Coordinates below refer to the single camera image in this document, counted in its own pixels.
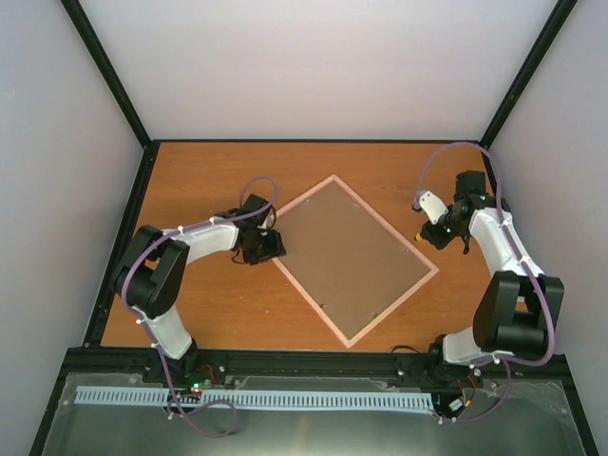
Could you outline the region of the pink picture frame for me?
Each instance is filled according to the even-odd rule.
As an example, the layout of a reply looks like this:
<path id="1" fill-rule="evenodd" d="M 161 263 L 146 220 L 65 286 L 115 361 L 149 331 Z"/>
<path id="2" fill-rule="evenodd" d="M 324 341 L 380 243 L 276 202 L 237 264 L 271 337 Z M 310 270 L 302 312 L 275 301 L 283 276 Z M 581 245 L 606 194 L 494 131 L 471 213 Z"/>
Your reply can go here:
<path id="1" fill-rule="evenodd" d="M 275 227 L 275 265 L 348 349 L 439 272 L 336 175 L 281 207 Z"/>

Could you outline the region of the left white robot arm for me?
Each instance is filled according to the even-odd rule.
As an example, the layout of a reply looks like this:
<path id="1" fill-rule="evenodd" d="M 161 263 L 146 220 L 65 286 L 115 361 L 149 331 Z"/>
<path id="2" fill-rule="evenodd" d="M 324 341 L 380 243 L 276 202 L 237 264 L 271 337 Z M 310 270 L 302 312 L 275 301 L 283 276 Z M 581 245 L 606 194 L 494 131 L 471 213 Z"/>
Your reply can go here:
<path id="1" fill-rule="evenodd" d="M 112 290 L 145 327 L 175 381 L 187 382 L 198 370 L 197 342 L 177 309 L 186 267 L 219 252 L 242 256 L 250 266 L 284 256 L 275 221 L 273 204 L 251 194 L 239 207 L 199 224 L 169 230 L 144 225 L 128 244 L 113 272 Z"/>

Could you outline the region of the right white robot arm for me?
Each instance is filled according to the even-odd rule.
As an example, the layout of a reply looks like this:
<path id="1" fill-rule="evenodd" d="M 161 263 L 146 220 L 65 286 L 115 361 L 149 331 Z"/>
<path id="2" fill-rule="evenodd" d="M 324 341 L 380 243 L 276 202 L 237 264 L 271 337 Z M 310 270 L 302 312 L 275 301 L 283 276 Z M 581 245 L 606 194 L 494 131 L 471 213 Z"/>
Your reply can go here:
<path id="1" fill-rule="evenodd" d="M 490 274 L 471 325 L 436 339 L 433 348 L 444 365 L 546 364 L 555 351 L 564 286 L 528 254 L 506 201 L 487 192 L 485 173 L 459 174 L 451 204 L 420 190 L 412 207 L 427 216 L 417 239 L 438 250 L 456 238 L 466 248 L 475 242 Z"/>

